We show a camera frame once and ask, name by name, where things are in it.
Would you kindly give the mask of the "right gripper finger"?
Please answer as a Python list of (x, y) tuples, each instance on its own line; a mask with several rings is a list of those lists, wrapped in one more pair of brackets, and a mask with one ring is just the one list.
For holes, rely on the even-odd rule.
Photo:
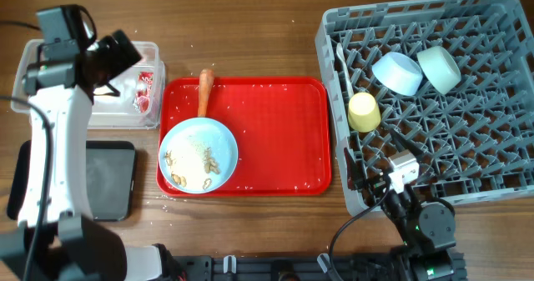
[(347, 178), (347, 188), (348, 189), (357, 189), (358, 181), (358, 166), (355, 163), (354, 158), (351, 156), (348, 148), (344, 148), (345, 163), (346, 163), (346, 178)]
[(416, 158), (423, 158), (424, 152), (420, 148), (418, 148), (413, 142), (403, 138), (393, 128), (389, 129), (389, 134), (391, 136), (391, 142), (393, 142), (398, 152), (403, 152), (407, 150), (412, 153)]

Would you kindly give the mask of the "red snack wrapper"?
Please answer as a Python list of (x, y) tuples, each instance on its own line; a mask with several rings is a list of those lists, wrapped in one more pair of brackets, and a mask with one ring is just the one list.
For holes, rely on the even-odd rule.
[(135, 89), (133, 105), (139, 113), (145, 113), (150, 105), (150, 95), (154, 82), (154, 74), (141, 72)]

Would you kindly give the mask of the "yellow plastic cup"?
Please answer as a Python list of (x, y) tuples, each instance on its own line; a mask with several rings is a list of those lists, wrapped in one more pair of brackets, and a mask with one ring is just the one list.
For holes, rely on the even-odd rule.
[(348, 104), (349, 125), (359, 133), (375, 130), (381, 121), (378, 103), (369, 93), (356, 93)]

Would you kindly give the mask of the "light blue bowl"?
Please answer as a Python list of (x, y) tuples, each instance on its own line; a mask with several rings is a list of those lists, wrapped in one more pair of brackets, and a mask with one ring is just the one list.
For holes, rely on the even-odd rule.
[(404, 96), (414, 96), (423, 78), (421, 67), (398, 52), (388, 52), (371, 67), (371, 71), (380, 83)]

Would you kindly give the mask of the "green bowl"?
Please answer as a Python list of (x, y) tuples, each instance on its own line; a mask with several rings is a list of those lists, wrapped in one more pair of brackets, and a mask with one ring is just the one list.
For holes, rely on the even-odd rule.
[(427, 48), (416, 57), (427, 80), (439, 93), (449, 93), (461, 81), (460, 69), (443, 47)]

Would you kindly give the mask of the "orange carrot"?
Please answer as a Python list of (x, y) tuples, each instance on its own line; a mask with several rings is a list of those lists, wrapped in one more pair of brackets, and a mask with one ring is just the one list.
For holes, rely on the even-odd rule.
[(214, 71), (205, 68), (199, 75), (199, 106), (197, 115), (201, 118), (207, 114), (209, 95), (214, 85)]

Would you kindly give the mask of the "white plastic spoon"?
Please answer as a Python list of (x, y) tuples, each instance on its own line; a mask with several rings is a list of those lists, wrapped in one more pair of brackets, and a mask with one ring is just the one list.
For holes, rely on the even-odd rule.
[(347, 63), (345, 60), (345, 55), (344, 55), (344, 49), (341, 43), (337, 43), (335, 52), (336, 52), (337, 58), (341, 62), (341, 67), (342, 67), (342, 71), (343, 71), (344, 78), (345, 78), (345, 87), (346, 87), (348, 99), (351, 99), (354, 96), (354, 89), (353, 89), (353, 86), (350, 80), (349, 70), (348, 70)]

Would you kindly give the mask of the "light blue plate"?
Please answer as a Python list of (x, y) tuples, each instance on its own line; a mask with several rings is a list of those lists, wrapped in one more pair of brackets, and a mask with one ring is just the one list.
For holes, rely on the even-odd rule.
[[(211, 148), (213, 156), (219, 162), (221, 173), (207, 191), (182, 189), (170, 180), (170, 172), (164, 161), (164, 154), (170, 149)], [(212, 118), (191, 118), (172, 127), (164, 136), (159, 146), (159, 171), (172, 189), (183, 193), (212, 193), (226, 184), (233, 175), (239, 160), (237, 141), (230, 130)]]

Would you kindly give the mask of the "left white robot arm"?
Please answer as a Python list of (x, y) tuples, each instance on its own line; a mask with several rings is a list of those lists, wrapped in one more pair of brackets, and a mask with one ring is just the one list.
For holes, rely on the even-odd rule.
[(43, 44), (23, 78), (32, 138), (18, 228), (1, 259), (22, 280), (170, 280), (179, 273), (161, 244), (129, 248), (96, 223), (88, 201), (86, 140), (95, 88), (140, 60), (122, 31), (98, 38), (86, 8), (38, 11)]

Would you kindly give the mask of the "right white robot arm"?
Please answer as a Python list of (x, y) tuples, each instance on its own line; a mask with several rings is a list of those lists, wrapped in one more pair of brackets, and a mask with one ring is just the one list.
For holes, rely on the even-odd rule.
[(377, 200), (350, 221), (381, 208), (403, 244), (389, 253), (357, 256), (355, 266), (364, 269), (366, 279), (451, 280), (456, 272), (451, 256), (456, 245), (454, 208), (440, 198), (424, 203), (417, 197), (411, 184), (420, 178), (423, 152), (395, 130), (389, 133), (398, 153), (389, 157), (389, 167), (373, 178), (366, 178), (363, 168), (350, 155), (345, 156), (348, 189), (366, 189)]

